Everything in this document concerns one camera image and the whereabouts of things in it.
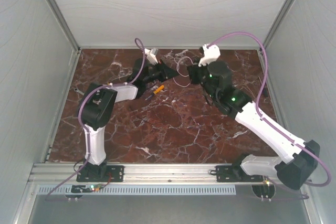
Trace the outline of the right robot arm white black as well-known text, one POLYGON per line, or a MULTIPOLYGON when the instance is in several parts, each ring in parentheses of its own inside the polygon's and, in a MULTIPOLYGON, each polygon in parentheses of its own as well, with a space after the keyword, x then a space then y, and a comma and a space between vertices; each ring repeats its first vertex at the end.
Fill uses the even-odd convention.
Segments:
POLYGON ((251 130, 277 154, 242 155, 232 165, 233 177, 240 181, 252 176, 276 177, 288 188, 300 189, 318 166, 319 144, 292 135, 264 112, 257 111, 252 98, 233 86, 232 72, 225 62, 206 66, 195 63, 187 71, 191 84, 199 84, 220 112, 251 130))

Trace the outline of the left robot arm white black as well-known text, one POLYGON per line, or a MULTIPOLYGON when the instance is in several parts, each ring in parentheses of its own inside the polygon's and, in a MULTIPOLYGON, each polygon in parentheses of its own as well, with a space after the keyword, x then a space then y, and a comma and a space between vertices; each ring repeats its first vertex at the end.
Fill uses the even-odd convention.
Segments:
POLYGON ((152 82, 164 82, 177 77, 179 73, 162 60, 152 65, 142 59, 136 60, 132 74, 124 83, 99 84, 92 82, 85 91, 78 107, 78 119, 85 132, 85 164, 92 165, 89 175, 96 181, 107 177, 108 168, 104 150, 104 130, 108 124, 115 103, 140 98, 152 82))

